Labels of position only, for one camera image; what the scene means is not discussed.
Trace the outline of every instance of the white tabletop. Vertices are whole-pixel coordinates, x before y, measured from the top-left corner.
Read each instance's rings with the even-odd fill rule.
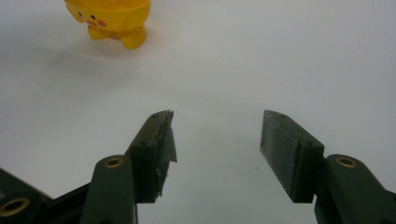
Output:
[[[396,191],[396,1],[153,0],[137,50],[63,1],[0,3],[0,166],[52,197],[175,111],[178,164],[141,223],[316,223],[259,151],[263,110]]]

